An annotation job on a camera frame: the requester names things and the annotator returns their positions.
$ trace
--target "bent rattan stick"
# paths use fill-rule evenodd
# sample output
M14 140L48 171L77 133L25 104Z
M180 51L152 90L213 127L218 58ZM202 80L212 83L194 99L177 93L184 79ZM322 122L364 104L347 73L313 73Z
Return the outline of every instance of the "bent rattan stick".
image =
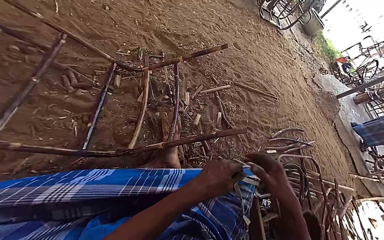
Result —
M114 158L124 155L131 155L139 152L152 151L157 149L164 149L173 146L180 146L184 144L191 144L196 142L201 142L204 140L210 140L215 138L222 138L242 133L247 133L248 130L246 127L235 128L229 130L223 130L219 132L211 132L201 135L190 136L187 138L180 138L173 141L162 142L158 144L152 144L149 146L142 146L127 150L121 151L88 151L88 150L72 150L72 149L62 149L49 146L36 146L20 143L10 143L6 141L0 141L0 150L9 150L17 152L32 152L32 153L44 153L44 154L56 154L56 155L66 155L66 156L81 156L81 157L97 157L97 158Z
M281 134L283 132L286 132L286 131L290 131L290 130L297 130L297 131L300 131L300 132L305 132L305 130L301 129L301 128L294 128L294 127L284 128L284 129L281 129L281 130L277 131L276 133L272 134L272 136L270 138L274 138L274 137L278 136L279 134Z
M142 108L139 115L139 120L136 123L136 128L134 129L133 138L128 144L128 148L134 148L136 145L137 138L140 134L140 129L142 128L143 119L145 119L146 108L148 106L148 94L149 94L149 70L145 70L145 78L143 83L143 96L142 96Z
M61 46L65 43L67 35L61 33L60 36L54 41L50 50L48 50L42 57L41 62L35 70L35 73L32 74L29 81L23 85L21 90L14 96L11 101L11 104L4 110L3 114L0 116L0 130L4 128L13 114L16 112L17 108L22 104L23 100L29 94L29 92L35 87L39 82L39 79L44 75L45 70L53 62L59 53Z

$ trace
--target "bamboo pole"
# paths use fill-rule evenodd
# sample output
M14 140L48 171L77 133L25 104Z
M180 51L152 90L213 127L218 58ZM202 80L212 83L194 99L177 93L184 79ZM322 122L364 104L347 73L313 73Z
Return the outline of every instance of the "bamboo pole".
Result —
M112 68L110 69L109 72L106 73L105 81L104 81L105 84L99 97L99 104L96 107L93 120L91 121L90 127L88 128L87 137L85 138L84 144L82 145L83 150L88 148L91 135L93 134L93 130L96 127L97 119L99 118L100 111L102 110L102 107L103 107L104 99L106 98L106 94L108 93L110 82L114 78L115 70L116 70L116 64L112 64Z
M0 116L0 130L8 123L13 114L17 111L17 108L22 104L23 100L28 96L29 92L38 84L39 79L44 75L48 66L56 58L57 54L60 52L62 45L66 42L67 35L61 33L59 37L54 41L50 50L48 50L45 55L42 57L41 62L36 68L35 72L30 77L29 81L23 85L21 90L14 96L11 101L11 104L4 110Z
M139 121L136 124L136 128L134 129L133 138L128 144L128 148L134 148L136 145L137 138L140 134L140 129L142 128L143 120L145 119L146 108L148 106L148 94L149 94L149 70L145 70L144 83L143 83L143 91L142 91L142 109L139 115Z
M179 66L177 63L174 64L174 110L173 119L171 122L170 132L168 134L168 140L172 140L174 132L176 131L176 123L179 118L179 103L180 103L180 80L179 80Z
M81 44L82 46L87 47L88 49L90 49L93 52L97 53L99 56L105 58L106 60L108 60L108 61L110 61L112 63L117 64L122 69L125 69L127 71L143 71L145 69L145 68L135 68L135 67L131 67L131 66L128 66L126 64L121 63L120 61L118 61L118 60L112 58L111 56L109 56L107 53L105 53L102 50L98 49L97 47L93 46L89 42L85 41L83 38L77 36L76 34L74 34L71 31L65 29L64 27L58 25L57 23L45 19L44 16L42 16L41 14L32 12L27 7L25 7L24 5L18 3L17 1L14 1L14 0L3 0L3 1L8 3L8 4L10 4L11 6L19 9L20 11L28 14L29 16L32 16L35 19L38 19L41 23L43 23L43 24L53 28L54 30L57 30L59 32L62 32L64 34L66 34L73 41L76 41L77 43Z
M255 88L251 88L251 87L249 87L249 86L247 86L247 85L244 85L244 84L242 84L242 83L240 83L240 82L233 82L233 84L237 85L238 87L245 88L245 89L248 89L248 90L257 92L257 93L259 93L259 94L261 94L261 95L268 96L268 97L273 98L273 99L275 99L275 100L279 100L279 98L276 97L276 96L274 96L274 95L267 94L267 93L265 93L265 92L262 92L262 91L260 91L260 90L255 89Z
M121 150L121 151L72 150L72 149L62 149L62 148L55 148L55 147L48 147L48 146L36 146L36 145L28 145L28 144L20 144L20 143L10 143L10 142L0 140L0 150L56 154L56 155L65 155L65 156L114 158L114 157L131 155L131 154L140 153L140 152L147 152L147 151L165 149L165 148L174 147L174 146L180 146L184 144L196 143L204 140L211 140L215 138L238 135L238 134L247 133L247 132L248 132L248 129L246 127L234 128L234 129L223 130L219 132L211 132L211 133L206 133L201 135L190 136L187 138L161 142L161 143L152 144L148 146Z

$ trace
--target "sandy ground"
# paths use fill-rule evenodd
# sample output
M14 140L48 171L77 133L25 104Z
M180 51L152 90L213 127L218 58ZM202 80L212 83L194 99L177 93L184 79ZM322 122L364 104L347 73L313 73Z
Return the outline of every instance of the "sandy ground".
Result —
M141 64L136 51L131 56L122 56L115 53L118 49L127 52L129 47L141 46L147 48L147 53L163 51L167 57L174 57L228 43L229 49L180 64L180 77L184 82L182 92L192 92L199 85L204 85L204 89L215 87L210 80L213 75L223 85L239 81L277 95L280 100L237 87L222 91L228 120L236 127L248 126L252 131L215 144L212 140L209 143L211 149L217 152L222 145L221 149L229 149L231 156L242 157L247 152L268 146L271 133L290 126L301 127L306 129L306 134L290 136L317 142L304 153L317 160L323 177L327 180L337 178L340 184L353 185L348 177L348 172L353 171L351 161L334 128L338 102L312 82L321 64L309 53L308 46L293 42L259 19L254 1L72 0L57 1L58 14L54 0L22 2L129 64ZM56 31L1 0L0 22L47 44L51 44L57 35ZM9 45L18 46L20 51L9 51ZM25 47L10 36L0 38L0 113L40 61L40 53L25 54ZM109 62L72 40L63 46L57 60L78 65L75 67L78 71L97 79L102 85L103 75L96 75L94 70L104 71L110 66ZM69 94L60 86L63 74L67 73L48 69L0 132L0 140L73 149L81 147L99 91L91 89L84 95ZM121 72L121 75L131 76L131 73ZM156 84L163 79L161 69L153 71L152 75ZM172 67L169 67L169 75L172 81ZM139 86L140 79L141 75L124 79L120 89L110 90L112 95L106 99L90 149L126 147L134 129L134 124L127 123L126 119L137 117L140 109L140 103L136 101L138 96L133 91ZM193 106L193 117L202 114L203 132L214 131L218 108L213 96L199 96ZM162 111L172 110L166 106L149 107L137 146L160 141L158 113ZM188 117L181 114L181 122L182 137L194 133ZM189 152L185 152L185 157L182 166L201 166L188 160ZM135 167L147 162L148 158L149 154L140 154L78 160L75 157L0 151L0 180L67 170Z

